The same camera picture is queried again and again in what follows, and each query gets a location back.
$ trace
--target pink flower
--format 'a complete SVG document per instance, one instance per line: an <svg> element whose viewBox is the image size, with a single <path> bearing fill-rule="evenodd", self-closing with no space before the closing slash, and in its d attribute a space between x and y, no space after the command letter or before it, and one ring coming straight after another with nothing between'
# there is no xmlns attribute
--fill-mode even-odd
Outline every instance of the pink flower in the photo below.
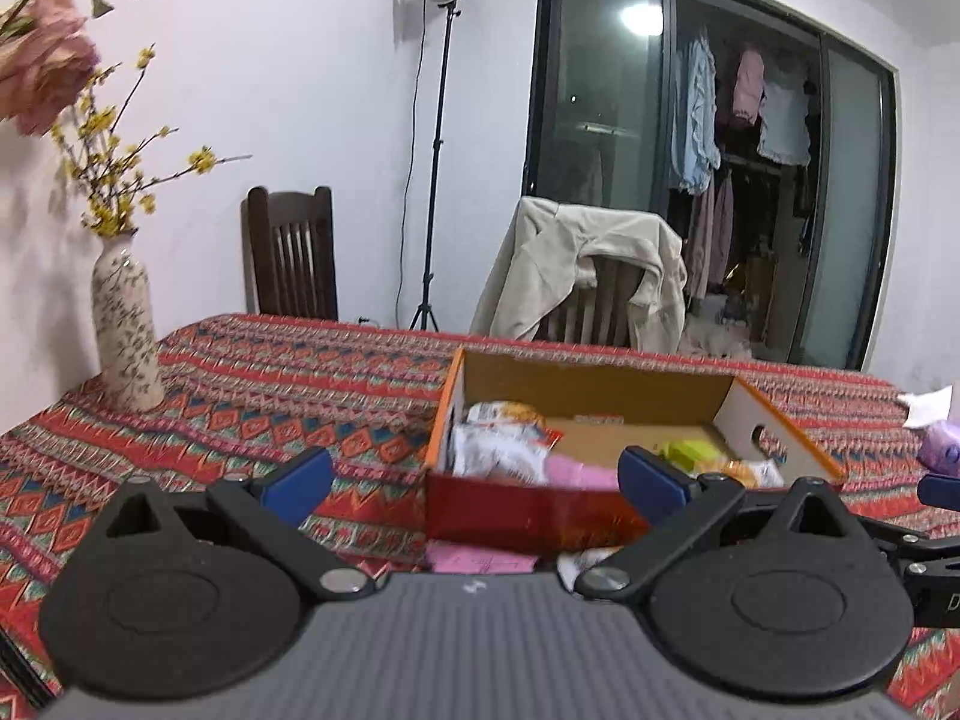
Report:
<svg viewBox="0 0 960 720"><path fill-rule="evenodd" d="M20 15L34 22L26 34L0 40L0 119L37 135L77 101L100 57L73 0L30 0Z"/></svg>

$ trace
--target ceramic vase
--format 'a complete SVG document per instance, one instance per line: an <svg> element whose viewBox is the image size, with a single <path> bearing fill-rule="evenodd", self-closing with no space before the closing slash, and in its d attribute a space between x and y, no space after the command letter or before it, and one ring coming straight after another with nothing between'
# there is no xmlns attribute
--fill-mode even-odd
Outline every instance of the ceramic vase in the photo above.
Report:
<svg viewBox="0 0 960 720"><path fill-rule="evenodd" d="M147 271L131 252L133 233L102 242L90 286L107 397L117 410L145 412L164 394Z"/></svg>

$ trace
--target purple package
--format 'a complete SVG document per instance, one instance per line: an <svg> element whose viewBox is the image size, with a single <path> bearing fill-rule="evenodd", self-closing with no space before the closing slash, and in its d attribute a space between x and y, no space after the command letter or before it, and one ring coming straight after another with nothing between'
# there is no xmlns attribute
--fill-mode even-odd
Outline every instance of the purple package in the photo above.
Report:
<svg viewBox="0 0 960 720"><path fill-rule="evenodd" d="M917 459L936 473L960 476L960 425L945 419L930 425Z"/></svg>
<svg viewBox="0 0 960 720"><path fill-rule="evenodd" d="M426 560L435 574L530 574L536 555L427 541Z"/></svg>

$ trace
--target chair backrest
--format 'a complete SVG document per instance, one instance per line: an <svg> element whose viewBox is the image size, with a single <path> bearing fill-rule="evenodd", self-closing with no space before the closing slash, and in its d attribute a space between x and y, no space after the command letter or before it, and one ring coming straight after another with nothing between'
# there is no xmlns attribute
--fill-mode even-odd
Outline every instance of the chair backrest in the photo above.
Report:
<svg viewBox="0 0 960 720"><path fill-rule="evenodd" d="M597 286L574 287L563 303L541 319L536 338L591 346L630 346L627 304L643 269L620 260L593 257Z"/></svg>
<svg viewBox="0 0 960 720"><path fill-rule="evenodd" d="M247 204L261 314L337 319L330 189L270 194L256 187Z"/></svg>

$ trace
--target red patterned tablecloth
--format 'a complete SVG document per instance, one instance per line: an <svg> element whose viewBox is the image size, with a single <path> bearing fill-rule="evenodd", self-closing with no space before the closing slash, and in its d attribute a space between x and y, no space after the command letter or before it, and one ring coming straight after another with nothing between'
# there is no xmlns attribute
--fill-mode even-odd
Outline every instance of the red patterned tablecloth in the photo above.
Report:
<svg viewBox="0 0 960 720"><path fill-rule="evenodd" d="M960 515L918 502L919 441L901 428L896 391L870 376L285 317L213 317L162 341L167 397L154 412L111 412L94 379L0 437L0 624L56 686L37 638L37 610L124 477L145 471L167 490L195 490L230 470L262 475L309 445L328 447L337 473L329 498L305 524L310 535L370 570L415 565L424 547L419 458L458 346L735 371L846 464L851 509L935 536L960 533ZM960 632L918 629L890 692L921 716L945 717L960 706L958 670ZM0 675L0 720L31 714Z"/></svg>

